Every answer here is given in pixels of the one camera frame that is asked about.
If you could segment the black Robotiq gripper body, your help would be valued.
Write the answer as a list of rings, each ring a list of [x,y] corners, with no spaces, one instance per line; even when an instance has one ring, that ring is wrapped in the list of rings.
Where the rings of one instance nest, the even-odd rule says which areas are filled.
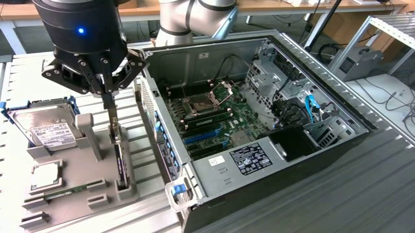
[[[34,0],[51,43],[71,54],[126,55],[118,26],[118,0]]]

